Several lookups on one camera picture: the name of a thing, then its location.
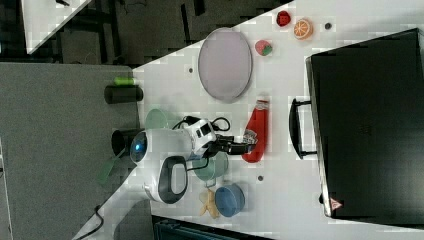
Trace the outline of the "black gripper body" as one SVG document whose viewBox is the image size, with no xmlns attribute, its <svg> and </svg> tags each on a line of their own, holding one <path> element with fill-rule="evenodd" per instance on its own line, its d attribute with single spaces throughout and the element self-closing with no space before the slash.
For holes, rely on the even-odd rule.
<svg viewBox="0 0 424 240">
<path fill-rule="evenodd" d="M 218 152 L 224 152 L 227 154 L 232 154 L 232 144 L 234 141 L 233 136 L 223 136 L 217 135 L 216 140 L 208 144 L 208 156 L 213 157 Z"/>
</svg>

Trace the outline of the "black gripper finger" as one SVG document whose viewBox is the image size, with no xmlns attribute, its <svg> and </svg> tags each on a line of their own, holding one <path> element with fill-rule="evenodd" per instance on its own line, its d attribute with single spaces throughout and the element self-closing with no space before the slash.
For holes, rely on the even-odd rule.
<svg viewBox="0 0 424 240">
<path fill-rule="evenodd" d="M 235 136 L 234 137 L 234 142 L 236 142 L 236 143 L 250 144 L 250 140 L 249 139 L 245 139 L 243 136 Z"/>
<path fill-rule="evenodd" d="M 235 143 L 229 147 L 230 155 L 243 155 L 250 154 L 254 149 L 255 144 L 246 144 L 246 143 Z"/>
</svg>

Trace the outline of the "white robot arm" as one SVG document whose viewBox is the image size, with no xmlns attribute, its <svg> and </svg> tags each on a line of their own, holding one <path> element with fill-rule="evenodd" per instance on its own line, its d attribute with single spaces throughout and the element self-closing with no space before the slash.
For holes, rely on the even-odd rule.
<svg viewBox="0 0 424 240">
<path fill-rule="evenodd" d="M 257 140 L 238 143 L 232 136 L 205 118 L 188 117 L 182 128 L 140 131 L 130 146 L 136 164 L 123 184 L 100 206 L 72 240 L 114 240 L 117 226 L 142 200 L 174 204 L 185 192 L 172 188 L 177 165 L 187 167 L 192 160 L 213 157 L 219 152 L 243 155 L 253 151 Z"/>
</svg>

